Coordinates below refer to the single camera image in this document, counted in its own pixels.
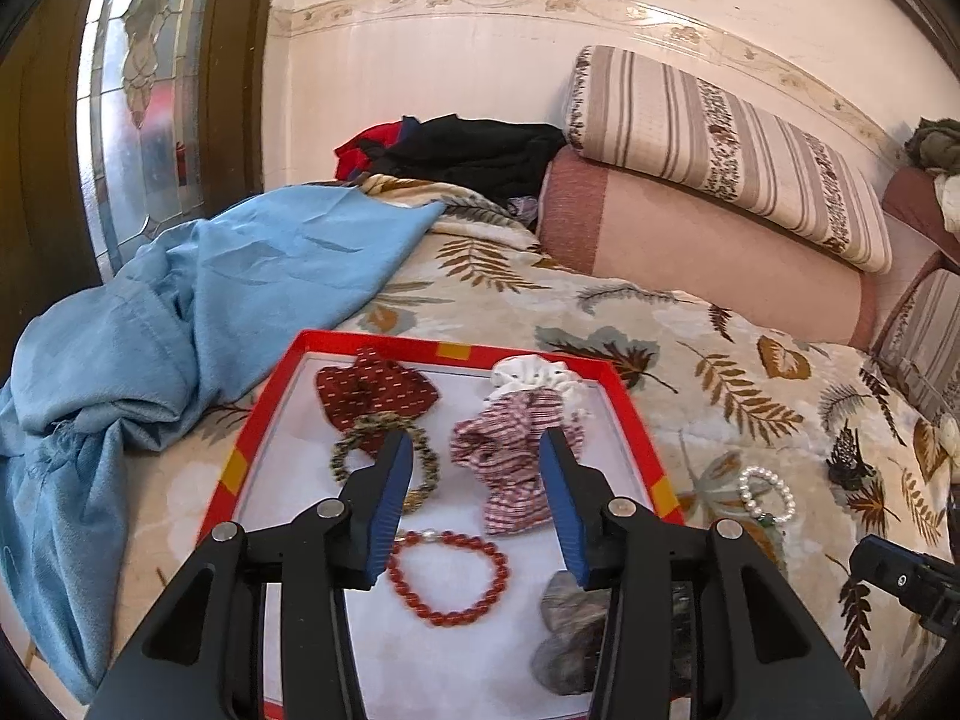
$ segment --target red and white striped cloth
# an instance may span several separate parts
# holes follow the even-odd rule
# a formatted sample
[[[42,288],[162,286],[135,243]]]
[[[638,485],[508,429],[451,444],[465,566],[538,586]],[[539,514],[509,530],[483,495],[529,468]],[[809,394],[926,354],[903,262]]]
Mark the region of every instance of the red and white striped cloth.
[[[522,389],[493,401],[480,415],[458,422],[450,457],[473,469],[491,492],[484,504],[486,532],[519,533],[550,520],[538,448],[544,431],[563,429],[579,460],[584,428],[578,418],[563,420],[563,399],[553,389]]]

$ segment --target floral bedspread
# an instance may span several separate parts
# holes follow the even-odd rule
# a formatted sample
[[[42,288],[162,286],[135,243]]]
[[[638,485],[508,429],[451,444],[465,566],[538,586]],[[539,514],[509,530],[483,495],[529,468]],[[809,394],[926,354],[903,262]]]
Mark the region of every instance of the floral bedspread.
[[[539,253],[520,225],[463,204],[342,329],[610,360],[688,523],[743,524],[878,718],[892,716],[938,652],[914,615],[848,576],[848,556],[866,533],[950,560],[947,454],[861,352],[798,343],[686,293],[573,274]],[[192,549],[254,399],[256,392],[210,410],[162,456],[131,458],[117,651]],[[784,477],[797,500],[794,520],[761,527],[747,517],[736,477],[751,464]],[[849,490],[829,480],[831,467]],[[779,510],[774,491],[757,493],[763,507]]]

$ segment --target metal screw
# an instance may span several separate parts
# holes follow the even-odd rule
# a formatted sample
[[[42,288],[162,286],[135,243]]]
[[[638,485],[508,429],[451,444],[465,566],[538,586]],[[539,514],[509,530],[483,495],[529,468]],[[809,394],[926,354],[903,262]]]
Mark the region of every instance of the metal screw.
[[[632,517],[637,513],[637,504],[630,498],[613,498],[607,509],[614,517]]]
[[[721,519],[717,523],[717,533],[723,538],[740,538],[743,536],[743,526],[733,519]]]
[[[343,514],[345,508],[346,506],[340,499],[328,498],[317,504],[317,514],[323,519],[333,519]]]
[[[235,522],[221,522],[213,526],[210,536],[213,536],[213,541],[230,541],[239,530]]]

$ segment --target green beaded bracelet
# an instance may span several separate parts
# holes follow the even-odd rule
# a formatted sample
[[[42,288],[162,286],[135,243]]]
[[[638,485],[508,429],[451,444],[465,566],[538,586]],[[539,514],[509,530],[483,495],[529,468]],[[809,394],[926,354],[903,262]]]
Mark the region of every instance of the green beaded bracelet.
[[[410,490],[403,500],[403,513],[411,514],[424,504],[440,482],[440,460],[426,440],[426,430],[416,426],[414,420],[400,416],[396,412],[365,413],[359,416],[353,426],[344,431],[344,437],[333,445],[333,451],[330,453],[330,470],[337,483],[344,485],[350,475],[347,469],[347,454],[357,449],[368,434],[394,428],[405,430],[410,434],[414,451],[419,455],[424,469],[424,483],[415,490]]]

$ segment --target pink cushion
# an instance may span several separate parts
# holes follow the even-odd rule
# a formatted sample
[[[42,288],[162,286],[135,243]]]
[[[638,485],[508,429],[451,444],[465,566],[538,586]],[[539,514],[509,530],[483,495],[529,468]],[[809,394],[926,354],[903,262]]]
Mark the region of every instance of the pink cushion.
[[[539,237],[584,274],[683,290],[802,341],[871,341],[871,276],[730,204],[571,148],[550,167]]]
[[[960,241],[944,227],[944,213],[933,189],[933,176],[919,167],[901,167],[887,185],[883,210],[888,218],[898,218],[960,262]]]

